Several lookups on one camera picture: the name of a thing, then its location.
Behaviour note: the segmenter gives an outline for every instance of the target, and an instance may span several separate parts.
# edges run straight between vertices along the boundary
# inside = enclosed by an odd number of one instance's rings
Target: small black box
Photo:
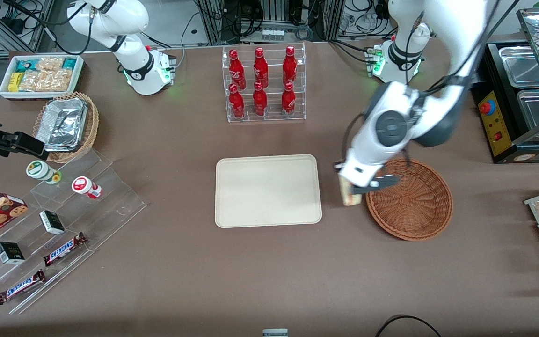
[[[17,243],[0,242],[0,259],[6,264],[21,264],[24,262],[24,256]]]
[[[42,211],[39,216],[41,216],[41,222],[43,223],[43,226],[45,226],[45,230],[47,232],[55,235],[64,233],[64,226],[56,213],[51,211]]]

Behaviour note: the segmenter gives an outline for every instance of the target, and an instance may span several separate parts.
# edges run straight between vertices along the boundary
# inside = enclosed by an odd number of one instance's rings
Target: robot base
[[[176,59],[170,59],[167,54],[160,51],[149,51],[153,56],[153,66],[145,77],[139,81],[131,79],[126,71],[126,79],[128,84],[141,95],[156,94],[166,86],[174,84],[174,76],[176,73]]]
[[[377,44],[374,46],[374,49],[369,49],[365,52],[365,60],[376,62],[375,64],[367,65],[367,73],[370,77],[375,76],[383,83],[388,83],[391,81],[398,81],[400,83],[405,83],[405,71],[400,70],[388,56],[388,48],[392,44],[392,41],[386,41],[383,44]],[[417,60],[414,66],[411,66],[407,71],[409,73],[409,81],[413,76],[417,75],[419,72],[419,64],[421,59]]]

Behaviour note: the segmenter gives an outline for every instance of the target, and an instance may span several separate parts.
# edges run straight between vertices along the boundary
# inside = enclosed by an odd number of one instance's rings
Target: snickers bar
[[[53,262],[55,262],[55,260],[62,258],[85,241],[86,237],[84,237],[83,233],[80,232],[78,235],[73,237],[72,240],[66,242],[62,247],[54,250],[51,254],[45,256],[43,258],[43,260],[45,261],[45,266],[51,266]]]
[[[24,290],[40,282],[45,282],[45,274],[43,273],[42,269],[39,269],[39,271],[37,271],[36,274],[32,275],[32,277],[29,277],[26,280],[20,282],[19,284],[16,284],[13,288],[8,289],[7,292],[1,292],[0,305],[6,303],[15,295],[24,292]]]

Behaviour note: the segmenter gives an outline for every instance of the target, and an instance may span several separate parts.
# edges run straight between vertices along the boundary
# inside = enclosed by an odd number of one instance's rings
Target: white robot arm
[[[85,1],[72,2],[70,17]],[[159,51],[148,50],[136,35],[149,22],[147,10],[137,0],[88,0],[70,25],[114,53],[124,67],[128,84],[142,95],[152,95],[173,84],[175,59]]]
[[[421,19],[416,18],[423,15],[451,54],[451,68],[440,98],[399,81],[384,83],[377,89],[346,161],[336,165],[340,176],[354,185],[352,194],[396,183],[394,177],[380,180],[376,173],[410,140],[434,147],[449,139],[485,43],[485,0],[390,0],[389,10],[397,22],[415,22],[407,37],[420,27]]]

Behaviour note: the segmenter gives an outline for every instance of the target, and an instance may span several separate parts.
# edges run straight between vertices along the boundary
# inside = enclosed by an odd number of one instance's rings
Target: red emergency stop button
[[[480,104],[480,112],[486,116],[490,116],[496,110],[496,103],[492,100],[487,100],[484,103]]]
[[[485,102],[480,105],[480,112],[484,115],[490,112],[490,103]]]

